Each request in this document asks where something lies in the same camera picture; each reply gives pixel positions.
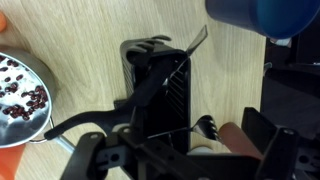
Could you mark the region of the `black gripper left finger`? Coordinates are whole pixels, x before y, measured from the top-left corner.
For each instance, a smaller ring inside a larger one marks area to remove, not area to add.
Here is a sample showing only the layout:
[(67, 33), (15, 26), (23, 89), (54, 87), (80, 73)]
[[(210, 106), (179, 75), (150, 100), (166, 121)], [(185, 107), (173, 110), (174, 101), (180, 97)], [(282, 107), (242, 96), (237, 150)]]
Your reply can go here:
[(117, 132), (123, 127), (131, 127), (135, 131), (141, 131), (143, 128), (143, 116), (144, 111), (138, 107), (135, 107), (130, 114), (130, 119), (128, 122), (117, 124), (113, 127), (113, 131)]

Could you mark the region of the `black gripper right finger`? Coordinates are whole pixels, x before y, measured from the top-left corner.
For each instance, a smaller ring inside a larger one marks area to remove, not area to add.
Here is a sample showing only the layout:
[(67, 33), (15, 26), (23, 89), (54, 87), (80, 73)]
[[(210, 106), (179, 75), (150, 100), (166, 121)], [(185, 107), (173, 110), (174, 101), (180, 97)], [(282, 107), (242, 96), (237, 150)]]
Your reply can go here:
[(247, 154), (257, 159), (265, 159), (277, 127), (255, 108), (246, 107), (241, 129), (246, 136)]

